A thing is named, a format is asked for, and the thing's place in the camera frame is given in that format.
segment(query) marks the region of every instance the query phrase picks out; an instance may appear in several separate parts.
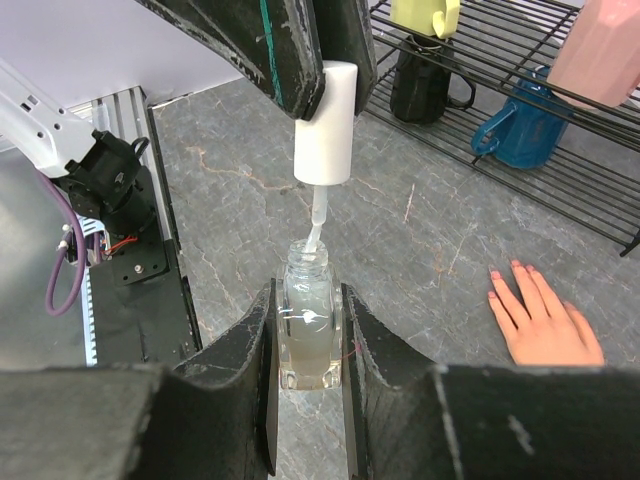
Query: mug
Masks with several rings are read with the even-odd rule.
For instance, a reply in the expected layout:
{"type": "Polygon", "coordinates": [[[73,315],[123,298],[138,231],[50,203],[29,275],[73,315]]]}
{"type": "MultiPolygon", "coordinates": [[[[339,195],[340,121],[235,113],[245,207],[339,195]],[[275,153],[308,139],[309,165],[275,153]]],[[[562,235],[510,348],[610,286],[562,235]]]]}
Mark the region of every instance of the mug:
{"type": "MultiPolygon", "coordinates": [[[[548,67],[538,67],[530,77],[544,80],[548,73],[548,67]]],[[[570,107],[556,97],[551,89],[531,79],[519,79],[514,90],[519,96],[553,112],[571,115],[570,107]]],[[[498,160],[511,167],[541,167],[551,157],[567,124],[566,120],[553,113],[509,97],[502,110],[480,125],[471,139],[471,147],[478,155],[493,153],[498,160]],[[489,141],[483,143],[490,133],[489,141]]]]}
{"type": "Polygon", "coordinates": [[[426,37],[409,36],[402,42],[407,50],[421,56],[400,50],[395,66],[395,78],[391,90],[391,113],[403,122],[429,124],[438,120],[447,107],[466,110],[475,100],[476,85],[464,78],[471,94],[467,100],[457,100],[449,96],[451,71],[431,63],[424,57],[431,57],[448,68],[456,68],[453,50],[426,37]]]}
{"type": "Polygon", "coordinates": [[[460,0],[392,0],[391,21],[427,37],[447,38],[458,27],[460,0]]]}
{"type": "Polygon", "coordinates": [[[551,67],[549,83],[608,107],[624,103],[640,83],[640,2],[587,0],[551,67]]]}

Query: mug handle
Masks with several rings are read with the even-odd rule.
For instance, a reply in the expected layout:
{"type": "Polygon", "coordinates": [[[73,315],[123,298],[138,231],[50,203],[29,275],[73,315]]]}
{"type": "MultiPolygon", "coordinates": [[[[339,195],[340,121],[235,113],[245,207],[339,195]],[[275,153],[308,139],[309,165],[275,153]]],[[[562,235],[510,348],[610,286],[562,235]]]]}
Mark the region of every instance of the mug handle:
{"type": "Polygon", "coordinates": [[[460,16],[460,0],[445,0],[445,11],[437,11],[431,17],[433,30],[438,38],[447,38],[456,32],[460,16]]]}
{"type": "Polygon", "coordinates": [[[480,125],[475,135],[471,139],[471,148],[473,149],[473,151],[478,155],[485,155],[487,153],[495,152],[495,150],[498,148],[498,145],[500,145],[500,140],[495,137],[493,137],[486,143],[482,143],[482,140],[484,140],[484,137],[489,135],[492,130],[495,130],[498,125],[500,125],[507,118],[516,113],[517,110],[518,106],[515,103],[509,103],[508,105],[505,105],[502,110],[496,113],[493,117],[480,125]]]}
{"type": "Polygon", "coordinates": [[[462,72],[462,74],[458,72],[453,72],[453,73],[459,75],[462,78],[462,80],[464,80],[465,83],[469,85],[469,88],[471,89],[471,95],[469,96],[468,100],[457,100],[455,98],[449,97],[447,99],[447,106],[458,108],[460,110],[466,110],[471,105],[473,105],[473,102],[476,101],[476,82],[474,82],[473,80],[469,80],[465,76],[465,75],[469,75],[469,72],[467,72],[467,70],[464,67],[461,67],[460,65],[458,65],[458,69],[462,72]]]}

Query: pink cup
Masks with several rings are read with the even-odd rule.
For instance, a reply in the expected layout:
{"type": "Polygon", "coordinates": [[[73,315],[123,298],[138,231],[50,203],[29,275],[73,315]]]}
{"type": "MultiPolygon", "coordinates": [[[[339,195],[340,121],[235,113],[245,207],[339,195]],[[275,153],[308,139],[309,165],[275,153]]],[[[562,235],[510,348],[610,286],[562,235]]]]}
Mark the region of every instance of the pink cup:
{"type": "Polygon", "coordinates": [[[548,81],[609,107],[624,103],[640,83],[640,0],[587,0],[548,81]]]}

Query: finger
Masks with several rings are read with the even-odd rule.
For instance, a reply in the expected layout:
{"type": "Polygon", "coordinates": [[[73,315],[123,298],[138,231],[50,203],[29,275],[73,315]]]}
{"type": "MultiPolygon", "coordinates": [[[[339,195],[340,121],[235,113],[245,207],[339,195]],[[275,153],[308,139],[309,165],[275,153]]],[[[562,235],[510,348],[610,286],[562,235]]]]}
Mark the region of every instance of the finger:
{"type": "Polygon", "coordinates": [[[529,317],[529,314],[520,304],[520,301],[511,292],[500,272],[491,272],[491,281],[493,282],[493,287],[496,289],[498,298],[507,313],[511,316],[513,323],[515,323],[518,328],[526,328],[531,321],[531,317],[529,317]]]}
{"type": "Polygon", "coordinates": [[[542,300],[544,305],[549,312],[549,316],[552,320],[560,320],[565,319],[569,320],[569,315],[564,308],[564,305],[556,295],[547,281],[544,279],[542,274],[537,271],[532,265],[527,265],[527,272],[529,272],[529,276],[533,283],[535,283],[536,287],[538,287],[538,291],[542,296],[542,300]]]}
{"type": "Polygon", "coordinates": [[[509,344],[516,338],[518,330],[495,292],[489,292],[489,306],[496,316],[496,321],[502,331],[502,335],[504,335],[504,339],[509,344]]]}
{"type": "Polygon", "coordinates": [[[582,343],[592,352],[602,352],[600,342],[598,342],[596,334],[593,333],[589,321],[569,302],[565,302],[564,305],[567,314],[569,314],[569,318],[571,318],[573,324],[576,326],[576,330],[578,330],[578,335],[580,335],[582,343]]]}
{"type": "Polygon", "coordinates": [[[546,320],[549,318],[547,309],[544,306],[544,300],[542,299],[542,295],[540,295],[540,290],[538,290],[536,284],[533,283],[529,272],[527,272],[518,260],[511,262],[511,267],[531,319],[546,320]]]}

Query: metal rack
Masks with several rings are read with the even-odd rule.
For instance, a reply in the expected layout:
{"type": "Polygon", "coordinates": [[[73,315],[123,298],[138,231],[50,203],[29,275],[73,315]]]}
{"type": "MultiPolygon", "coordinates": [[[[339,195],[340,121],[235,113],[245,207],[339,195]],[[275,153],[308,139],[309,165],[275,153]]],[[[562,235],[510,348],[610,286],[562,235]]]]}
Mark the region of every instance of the metal rack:
{"type": "MultiPolygon", "coordinates": [[[[518,78],[537,65],[549,66],[553,62],[559,48],[556,40],[566,36],[578,11],[548,0],[466,0],[452,48],[456,64],[467,72],[453,71],[491,90],[514,96],[512,87],[518,78]],[[490,33],[497,28],[502,33],[490,33]]],[[[387,50],[379,54],[382,75],[367,112],[622,245],[621,256],[640,244],[640,181],[636,178],[563,147],[558,147],[549,163],[536,170],[516,170],[491,156],[478,157],[469,142],[490,113],[476,107],[465,112],[447,110],[444,117],[429,126],[411,125],[395,118],[389,109],[394,76],[392,55],[405,50],[401,42],[413,32],[391,22],[390,0],[381,0],[371,12],[374,38],[378,47],[385,46],[387,50]]],[[[433,58],[428,60],[439,63],[433,58]]],[[[572,107],[567,118],[571,123],[640,152],[640,108],[628,103],[612,109],[560,92],[597,106],[589,111],[572,107]]],[[[632,98],[640,100],[640,92],[636,90],[632,98]]]]}

